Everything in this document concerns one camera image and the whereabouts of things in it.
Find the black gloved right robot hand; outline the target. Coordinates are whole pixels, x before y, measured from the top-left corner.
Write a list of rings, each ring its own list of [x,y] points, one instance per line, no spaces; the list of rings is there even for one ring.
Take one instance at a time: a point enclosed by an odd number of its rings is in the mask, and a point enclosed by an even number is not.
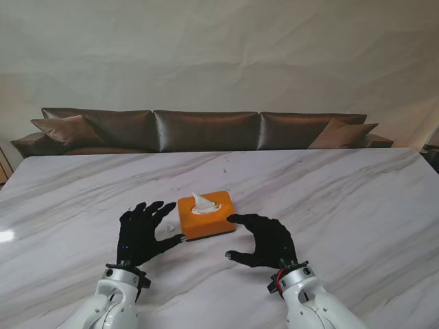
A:
[[[243,225],[253,234],[255,242],[253,253],[230,250],[225,254],[227,259],[249,267],[273,269],[281,268],[281,259],[298,264],[291,233],[279,220],[258,214],[233,214],[227,217],[227,221]]]

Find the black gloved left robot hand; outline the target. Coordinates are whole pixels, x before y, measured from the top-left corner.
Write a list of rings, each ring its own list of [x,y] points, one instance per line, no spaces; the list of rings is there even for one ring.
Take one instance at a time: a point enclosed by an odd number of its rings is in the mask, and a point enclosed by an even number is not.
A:
[[[117,264],[138,267],[184,242],[186,236],[183,234],[162,241],[155,237],[157,227],[175,207],[175,202],[156,201],[150,205],[142,202],[122,214],[119,218]]]

